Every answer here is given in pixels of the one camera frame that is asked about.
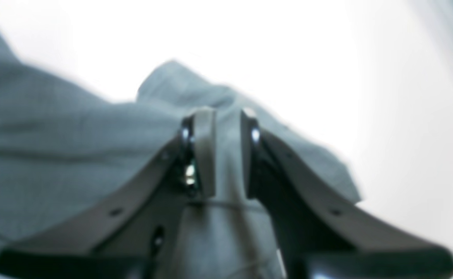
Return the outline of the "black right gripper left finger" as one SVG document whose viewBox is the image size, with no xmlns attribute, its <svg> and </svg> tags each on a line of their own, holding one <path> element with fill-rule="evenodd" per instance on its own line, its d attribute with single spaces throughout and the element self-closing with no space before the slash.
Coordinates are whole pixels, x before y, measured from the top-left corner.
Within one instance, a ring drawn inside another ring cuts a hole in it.
<svg viewBox="0 0 453 279">
<path fill-rule="evenodd" d="M 5 247 L 0 278 L 165 278 L 182 212 L 216 194 L 215 122 L 214 109 L 195 109 L 177 135 L 116 192 Z"/>
</svg>

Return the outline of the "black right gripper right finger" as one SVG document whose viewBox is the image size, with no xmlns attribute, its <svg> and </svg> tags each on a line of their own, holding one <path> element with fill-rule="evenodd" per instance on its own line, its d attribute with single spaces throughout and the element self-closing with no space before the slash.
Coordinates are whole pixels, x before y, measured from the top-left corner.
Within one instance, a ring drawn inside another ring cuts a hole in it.
<svg viewBox="0 0 453 279">
<path fill-rule="evenodd" d="M 331 189 L 256 113 L 240 115 L 247 198 L 267 210 L 289 279 L 449 279 L 453 254 Z"/>
</svg>

